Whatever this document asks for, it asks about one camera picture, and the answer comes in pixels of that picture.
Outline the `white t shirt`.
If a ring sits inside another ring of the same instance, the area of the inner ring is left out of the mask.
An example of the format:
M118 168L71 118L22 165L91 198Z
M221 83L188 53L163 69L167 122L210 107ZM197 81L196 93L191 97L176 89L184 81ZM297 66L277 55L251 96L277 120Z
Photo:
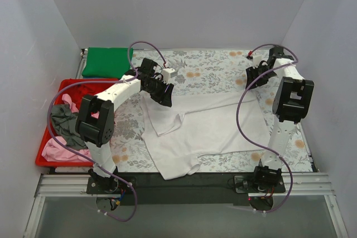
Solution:
M257 98L247 93L215 93L172 97L172 107L162 106L148 95L141 96L144 117L142 139L165 180L192 175L200 169L198 158L267 145L270 134Z

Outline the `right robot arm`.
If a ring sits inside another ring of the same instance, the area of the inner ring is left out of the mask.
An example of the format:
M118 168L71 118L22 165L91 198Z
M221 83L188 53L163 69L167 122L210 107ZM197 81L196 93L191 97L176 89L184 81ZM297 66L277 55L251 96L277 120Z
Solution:
M247 89L255 89L267 84L270 78L277 77L280 84L272 104L274 115L273 130L267 147L268 152L260 159L253 172L252 184L259 192L271 191L281 185L283 160L288 141L297 124L308 113L315 84L305 79L296 69L298 59L286 48L273 45L268 59L254 51L247 54L252 66L246 69Z

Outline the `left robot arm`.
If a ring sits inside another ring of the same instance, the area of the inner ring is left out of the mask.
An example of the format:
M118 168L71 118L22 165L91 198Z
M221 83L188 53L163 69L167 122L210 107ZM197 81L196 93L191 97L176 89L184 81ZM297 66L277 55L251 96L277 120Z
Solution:
M170 79L177 75L173 68L157 72L158 63L148 58L141 66L124 73L121 83L116 83L96 95L82 98L75 131L89 149L95 162L89 171L96 185L106 193L118 189L117 166L112 159L110 140L114 134L114 113L132 95L145 91L152 100L162 106L171 107L174 85Z

